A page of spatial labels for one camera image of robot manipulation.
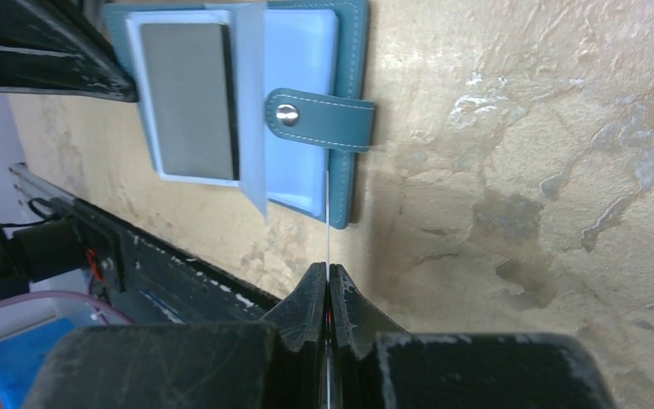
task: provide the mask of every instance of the black cable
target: black cable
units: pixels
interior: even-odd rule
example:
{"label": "black cable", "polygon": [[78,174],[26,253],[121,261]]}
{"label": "black cable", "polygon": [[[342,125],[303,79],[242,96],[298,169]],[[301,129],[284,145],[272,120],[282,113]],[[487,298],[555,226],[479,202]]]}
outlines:
{"label": "black cable", "polygon": [[[51,214],[46,215],[43,213],[43,211],[39,210],[34,204],[38,203],[41,206],[51,210]],[[51,203],[48,202],[48,200],[43,199],[43,198],[33,198],[29,199],[28,202],[26,202],[26,205],[29,206],[29,209],[36,215],[41,217],[42,220],[38,222],[31,222],[31,223],[0,223],[0,228],[31,228],[34,226],[40,226],[44,223],[51,222],[54,220],[58,215],[54,211],[54,208],[51,206]]]}
{"label": "black cable", "polygon": [[[34,205],[35,203],[38,203],[42,207],[45,207],[45,208],[47,208],[47,209],[49,209],[51,211],[49,212],[48,215],[46,215]],[[26,202],[26,205],[29,206],[29,209],[33,212],[33,214],[35,214],[36,216],[41,217],[44,220],[52,220],[52,219],[56,218],[56,212],[54,211],[54,207],[52,207],[51,203],[49,203],[48,200],[46,200],[44,198],[33,198],[33,199],[29,200],[28,202]]]}

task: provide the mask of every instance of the white scuff mark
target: white scuff mark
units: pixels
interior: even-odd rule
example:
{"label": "white scuff mark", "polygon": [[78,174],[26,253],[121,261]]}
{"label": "white scuff mark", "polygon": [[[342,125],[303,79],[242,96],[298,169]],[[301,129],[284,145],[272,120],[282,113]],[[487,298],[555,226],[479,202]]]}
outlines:
{"label": "white scuff mark", "polygon": [[397,407],[397,396],[394,393],[394,385],[390,377],[388,346],[383,343],[378,343],[376,346],[377,362],[382,372],[382,399],[384,399],[386,407]]}
{"label": "white scuff mark", "polygon": [[467,335],[460,334],[457,337],[466,343],[473,343],[473,339],[471,337],[468,337]]}
{"label": "white scuff mark", "polygon": [[386,348],[392,348],[394,346],[401,346],[404,347],[405,345],[410,345],[412,342],[412,336],[410,334],[390,334],[390,337],[388,339],[385,339],[381,342],[381,345],[385,346]]}
{"label": "white scuff mark", "polygon": [[153,245],[152,243],[149,243],[148,241],[144,241],[143,244],[146,245],[147,247],[150,247],[150,248],[154,249],[155,251],[161,251],[161,249],[159,249],[156,245]]}
{"label": "white scuff mark", "polygon": [[425,337],[422,337],[420,339],[420,341],[422,341],[422,343],[440,342],[440,341],[442,341],[444,343],[459,343],[460,342],[460,341],[457,340],[457,338],[452,337],[450,335],[443,335],[443,336],[436,337],[435,339],[430,339],[430,340],[427,340],[427,339],[424,339],[424,338]]}
{"label": "white scuff mark", "polygon": [[553,94],[553,91],[548,91],[548,92],[543,92],[542,94],[538,94],[537,96],[534,96],[531,98],[532,101],[539,101],[545,98],[548,98]]}
{"label": "white scuff mark", "polygon": [[425,69],[425,67],[439,67],[441,70],[454,72],[460,68],[457,64],[451,65],[443,50],[430,50],[430,52],[421,49],[412,49],[411,52],[405,52],[403,43],[391,43],[381,55],[379,64],[388,70],[404,72],[411,69]]}
{"label": "white scuff mark", "polygon": [[638,100],[638,96],[636,94],[630,94],[630,95],[625,95],[616,98],[616,105],[622,107],[626,105],[630,105]]}
{"label": "white scuff mark", "polygon": [[488,105],[487,107],[480,107],[480,108],[476,109],[476,110],[475,110],[475,113],[490,112],[490,111],[492,111],[493,109],[497,109],[497,107],[494,106],[494,105]]}
{"label": "white scuff mark", "polygon": [[465,81],[465,85],[472,87],[473,85],[483,82],[483,76],[479,72],[473,72],[473,76]]}
{"label": "white scuff mark", "polygon": [[98,88],[103,88],[103,89],[109,90],[109,86],[104,84],[104,83],[88,83],[88,84],[86,84],[86,86],[91,87],[91,88],[97,88],[98,87]]}
{"label": "white scuff mark", "polygon": [[156,297],[152,296],[151,294],[148,294],[144,291],[139,291],[141,295],[146,297],[149,301],[154,304],[154,307],[159,308],[159,311],[162,312],[167,317],[167,320],[175,323],[175,324],[184,324],[184,321],[180,319],[179,317],[176,316],[174,311],[172,311],[171,308],[169,308],[166,304],[163,302],[159,301]]}
{"label": "white scuff mark", "polygon": [[2,45],[0,45],[0,51],[25,55],[39,55],[42,57],[78,58],[79,60],[83,59],[83,57],[79,54],[62,53],[60,51],[47,51],[43,49],[24,49],[22,47],[5,47]]}
{"label": "white scuff mark", "polygon": [[247,306],[247,308],[252,308],[252,307],[255,306],[255,304],[254,304],[253,302],[251,302],[250,300],[248,300],[248,299],[247,299],[245,296],[243,296],[242,294],[237,293],[237,295],[236,295],[235,297],[236,297],[239,301],[243,302],[244,305]]}
{"label": "white scuff mark", "polygon": [[450,115],[456,115],[465,111],[466,107],[485,107],[494,106],[498,101],[506,101],[508,98],[504,95],[461,95],[452,106]]}

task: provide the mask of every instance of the thin wire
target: thin wire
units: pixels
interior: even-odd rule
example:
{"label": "thin wire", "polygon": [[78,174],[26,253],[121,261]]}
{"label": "thin wire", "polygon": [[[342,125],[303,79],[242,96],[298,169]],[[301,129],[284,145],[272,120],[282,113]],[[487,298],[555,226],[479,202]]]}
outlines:
{"label": "thin wire", "polygon": [[326,172],[326,182],[324,183],[324,196],[327,198],[324,203],[324,208],[325,208],[325,220],[326,220],[326,225],[327,225],[327,243],[326,243],[326,252],[327,255],[324,258],[324,264],[326,267],[326,274],[327,274],[327,282],[330,282],[330,171],[327,170]]}
{"label": "thin wire", "polygon": [[[94,293],[91,292],[91,288],[94,286],[94,279],[95,278],[96,278],[95,274],[91,274],[89,276],[89,283],[87,284],[86,292],[90,296],[94,295]],[[104,325],[111,325],[112,324],[111,322],[109,322],[109,320],[106,319],[106,317],[104,316],[104,314],[101,312],[101,310],[98,307],[94,307],[94,314],[96,315],[96,317],[99,318],[99,321],[101,321],[101,324],[104,324]]]}
{"label": "thin wire", "polygon": [[[50,215],[44,214],[42,211],[40,211],[34,203],[39,203],[41,206],[46,207],[51,210]],[[0,223],[0,228],[31,228],[34,226],[41,226],[42,224],[51,222],[56,218],[56,212],[54,211],[54,208],[51,207],[51,204],[42,198],[33,198],[29,199],[28,202],[26,202],[26,205],[29,206],[29,209],[36,215],[41,217],[41,220],[38,222],[31,222],[31,223]]]}
{"label": "thin wire", "polygon": [[134,320],[132,320],[127,314],[122,313],[121,311],[115,309],[114,307],[107,304],[106,302],[97,300],[96,298],[75,291],[48,290],[48,291],[27,292],[26,294],[20,294],[16,297],[11,297],[1,300],[0,308],[8,307],[10,305],[18,304],[21,302],[38,300],[42,298],[65,298],[73,301],[86,302],[92,307],[97,307],[101,311],[113,315],[127,324],[134,324]]}

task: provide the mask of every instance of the teal leather card holder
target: teal leather card holder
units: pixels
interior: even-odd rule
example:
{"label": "teal leather card holder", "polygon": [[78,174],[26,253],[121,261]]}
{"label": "teal leather card holder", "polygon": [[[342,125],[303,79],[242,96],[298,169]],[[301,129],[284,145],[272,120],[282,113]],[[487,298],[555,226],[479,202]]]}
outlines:
{"label": "teal leather card holder", "polygon": [[[277,138],[324,148],[329,171],[329,224],[345,228],[352,212],[354,172],[358,153],[369,150],[375,116],[375,104],[360,100],[364,77],[364,56],[367,42],[369,4],[367,0],[280,1],[267,3],[268,9],[332,10],[337,17],[335,69],[332,95],[305,92],[300,89],[273,89],[264,100],[264,122]],[[203,4],[113,4],[105,8],[112,45],[125,71],[134,75],[135,67],[129,48],[124,21],[135,11],[200,10]],[[278,120],[281,106],[290,106],[298,113],[295,122]],[[145,110],[140,106],[142,122]],[[155,152],[150,146],[152,162]],[[324,221],[325,212],[312,212],[279,202],[292,210]]]}

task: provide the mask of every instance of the white stitching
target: white stitching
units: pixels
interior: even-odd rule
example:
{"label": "white stitching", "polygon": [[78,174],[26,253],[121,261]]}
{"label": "white stitching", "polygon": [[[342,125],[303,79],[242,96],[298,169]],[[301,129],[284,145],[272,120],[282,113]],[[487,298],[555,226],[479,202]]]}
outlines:
{"label": "white stitching", "polygon": [[320,101],[320,100],[312,100],[310,98],[302,98],[301,96],[293,96],[293,95],[287,95],[287,94],[275,94],[273,98],[276,98],[278,96],[283,96],[286,98],[294,98],[296,100],[301,100],[301,101],[310,101],[310,102],[317,102],[318,104],[327,104],[327,105],[334,105],[335,107],[345,107],[345,108],[355,108],[355,109],[367,109],[370,111],[374,111],[374,107],[357,107],[355,105],[345,105],[345,104],[337,104],[335,102],[327,102],[327,101]]}
{"label": "white stitching", "polygon": [[[323,7],[323,6],[343,6],[343,5],[349,5],[352,6],[353,12],[354,12],[354,19],[353,19],[353,35],[352,35],[352,59],[350,60],[350,77],[348,80],[349,83],[349,89],[347,90],[347,97],[351,98],[357,98],[356,95],[353,94],[353,87],[354,87],[354,82],[355,82],[355,77],[354,77],[354,64],[355,61],[357,60],[357,31],[358,31],[358,26],[357,26],[357,19],[359,17],[359,12],[357,9],[357,6],[355,6],[352,3],[313,3],[313,4],[300,4],[299,6],[272,6],[270,9],[304,9],[304,8],[317,8],[317,7]],[[349,158],[349,154],[343,153],[342,156],[342,173],[341,173],[341,178],[342,178],[342,186],[346,185],[346,178],[347,178],[347,165],[349,164],[349,161],[347,158]],[[344,213],[345,210],[345,190],[346,189],[340,189],[341,190],[341,195],[340,195],[340,218],[335,221],[335,224],[342,223],[342,213]]]}
{"label": "white stitching", "polygon": [[[274,107],[274,98],[270,99],[268,106],[269,106],[269,112],[271,112],[272,108]],[[291,137],[297,138],[297,139],[302,139],[302,140],[305,140],[305,141],[311,141],[311,142],[317,142],[317,143],[326,143],[326,144],[329,144],[329,145],[337,145],[338,147],[358,147],[358,148],[363,148],[363,149],[367,148],[367,146],[365,146],[365,145],[349,145],[349,144],[340,143],[340,142],[322,141],[320,139],[307,138],[306,136],[299,136],[299,135],[283,132],[281,130],[277,130],[277,125],[274,123],[274,119],[272,118],[271,115],[267,118],[267,122],[269,122],[269,124],[272,126],[272,132],[277,132],[280,135],[287,135],[287,136],[291,136]]]}

